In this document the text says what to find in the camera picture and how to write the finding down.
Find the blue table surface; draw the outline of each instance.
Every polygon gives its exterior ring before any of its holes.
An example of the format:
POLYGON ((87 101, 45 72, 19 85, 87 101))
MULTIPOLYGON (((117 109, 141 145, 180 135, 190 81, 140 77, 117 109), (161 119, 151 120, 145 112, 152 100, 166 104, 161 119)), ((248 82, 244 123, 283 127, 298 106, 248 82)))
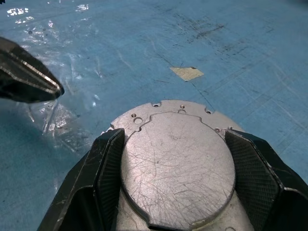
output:
POLYGON ((6 0, 0 36, 63 83, 1 100, 0 230, 39 226, 70 168, 125 111, 180 99, 266 139, 308 182, 306 0, 6 0), (185 82, 170 67, 204 73, 185 82))

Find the scratched metal surface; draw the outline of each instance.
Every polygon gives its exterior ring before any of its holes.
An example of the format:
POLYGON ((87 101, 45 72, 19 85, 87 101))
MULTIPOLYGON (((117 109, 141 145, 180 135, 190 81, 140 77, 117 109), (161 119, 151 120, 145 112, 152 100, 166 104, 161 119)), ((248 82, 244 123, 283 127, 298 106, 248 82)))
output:
POLYGON ((175 230, 199 228, 215 219, 235 185, 225 141, 199 117, 174 112, 153 115, 130 136, 121 172, 125 189, 148 223, 175 230))
POLYGON ((110 121, 147 102, 219 110, 308 182, 306 0, 7 0, 0 35, 64 84, 56 103, 0 107, 0 230, 35 230, 110 121), (184 82, 169 68, 196 67, 184 82))

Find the pliers jaw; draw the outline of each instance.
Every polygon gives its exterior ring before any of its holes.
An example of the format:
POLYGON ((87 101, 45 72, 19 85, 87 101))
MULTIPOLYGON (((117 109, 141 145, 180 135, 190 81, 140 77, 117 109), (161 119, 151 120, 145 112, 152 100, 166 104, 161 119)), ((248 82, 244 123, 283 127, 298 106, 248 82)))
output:
POLYGON ((36 103, 55 100, 63 94, 63 86, 41 61, 0 37, 0 97, 36 103))

